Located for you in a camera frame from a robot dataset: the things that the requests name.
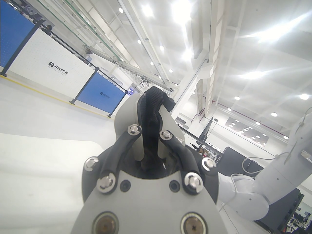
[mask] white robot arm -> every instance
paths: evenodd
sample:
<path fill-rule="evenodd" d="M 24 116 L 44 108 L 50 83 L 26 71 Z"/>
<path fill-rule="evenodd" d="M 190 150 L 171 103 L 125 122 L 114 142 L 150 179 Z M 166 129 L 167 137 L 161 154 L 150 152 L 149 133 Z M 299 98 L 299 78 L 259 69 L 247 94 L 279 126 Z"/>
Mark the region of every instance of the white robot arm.
<path fill-rule="evenodd" d="M 270 204 L 290 193 L 312 174 L 311 134 L 312 113 L 295 124 L 285 151 L 255 179 L 219 174 L 219 200 L 245 219 L 263 218 Z"/>

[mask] black equipment cabinet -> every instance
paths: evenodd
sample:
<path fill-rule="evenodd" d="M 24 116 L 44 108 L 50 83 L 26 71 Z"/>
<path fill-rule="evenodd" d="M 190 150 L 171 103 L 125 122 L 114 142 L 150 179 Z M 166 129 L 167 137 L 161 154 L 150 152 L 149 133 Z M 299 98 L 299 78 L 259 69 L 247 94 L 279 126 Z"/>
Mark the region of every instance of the black equipment cabinet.
<path fill-rule="evenodd" d="M 242 162 L 244 159 L 246 159 L 245 156 L 230 147 L 226 147 L 221 159 L 217 163 L 218 171 L 225 176 L 239 173 L 255 177 L 257 174 L 248 174 L 244 172 L 242 168 Z M 263 169 L 263 167 L 249 159 L 244 163 L 244 168 L 249 172 Z M 300 190 L 297 188 L 294 189 L 292 192 L 270 205 L 268 214 L 264 218 L 255 222 L 271 233 L 283 233 L 302 198 L 303 194 L 300 193 Z"/>

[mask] led light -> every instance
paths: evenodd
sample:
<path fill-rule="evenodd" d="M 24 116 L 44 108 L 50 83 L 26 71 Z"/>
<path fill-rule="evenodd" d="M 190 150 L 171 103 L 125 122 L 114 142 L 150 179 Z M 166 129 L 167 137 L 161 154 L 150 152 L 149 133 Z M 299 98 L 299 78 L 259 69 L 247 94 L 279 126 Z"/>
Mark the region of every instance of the led light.
<path fill-rule="evenodd" d="M 309 95 L 307 95 L 307 94 L 302 94 L 302 95 L 300 95 L 300 98 L 301 98 L 302 100 L 308 100 L 308 99 L 309 99 Z"/>
<path fill-rule="evenodd" d="M 257 32 L 252 35 L 248 35 L 245 37 L 259 37 L 259 42 L 275 42 L 280 39 L 281 36 L 289 32 L 292 28 L 300 23 L 305 17 L 307 17 L 310 13 L 305 13 L 289 22 L 284 24 L 276 25 L 272 28 L 269 28 L 265 31 Z"/>
<path fill-rule="evenodd" d="M 184 54 L 182 55 L 182 58 L 184 59 L 184 60 L 189 60 L 189 59 L 191 59 L 191 57 L 192 57 L 192 52 L 191 52 L 191 50 L 186 50 L 185 52 L 184 52 Z"/>
<path fill-rule="evenodd" d="M 265 72 L 261 71 L 253 71 L 249 72 L 247 74 L 242 75 L 244 79 L 257 79 L 265 75 Z"/>
<path fill-rule="evenodd" d="M 172 6 L 172 13 L 175 22 L 184 25 L 191 19 L 191 3 L 188 0 L 178 0 Z"/>
<path fill-rule="evenodd" d="M 153 11 L 149 5 L 142 6 L 142 11 L 146 17 L 153 16 Z"/>

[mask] white cable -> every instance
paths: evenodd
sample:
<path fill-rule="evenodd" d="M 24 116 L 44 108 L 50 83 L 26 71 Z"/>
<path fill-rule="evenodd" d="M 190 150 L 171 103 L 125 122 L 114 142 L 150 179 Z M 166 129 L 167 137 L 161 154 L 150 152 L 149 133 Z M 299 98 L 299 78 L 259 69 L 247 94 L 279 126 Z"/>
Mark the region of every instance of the white cable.
<path fill-rule="evenodd" d="M 255 156 L 248 157 L 248 158 L 245 158 L 245 159 L 243 160 L 243 162 L 242 162 L 242 168 L 243 168 L 244 172 L 246 172 L 246 173 L 248 173 L 248 174 L 259 173 L 259 172 L 261 172 L 262 170 L 255 171 L 255 172 L 248 172 L 248 171 L 245 170 L 245 168 L 244 168 L 244 163 L 246 162 L 247 159 L 250 159 L 250 158 L 257 158 L 257 159 L 262 159 L 262 160 L 274 160 L 274 159 L 279 158 L 281 155 L 284 155 L 284 154 L 289 154 L 289 152 L 281 153 L 280 155 L 276 155 L 274 158 L 270 158 L 270 159 L 261 158 L 261 157 L 255 157 Z"/>

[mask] person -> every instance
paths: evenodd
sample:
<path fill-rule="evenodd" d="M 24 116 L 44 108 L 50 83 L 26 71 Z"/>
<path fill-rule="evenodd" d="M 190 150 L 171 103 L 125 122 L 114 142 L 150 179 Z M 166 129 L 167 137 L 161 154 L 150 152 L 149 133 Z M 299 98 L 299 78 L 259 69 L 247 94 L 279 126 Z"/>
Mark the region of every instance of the person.
<path fill-rule="evenodd" d="M 51 30 L 52 30 L 52 26 L 51 25 L 47 25 L 47 29 L 46 28 L 42 28 L 42 31 L 45 32 L 48 36 L 51 36 Z"/>

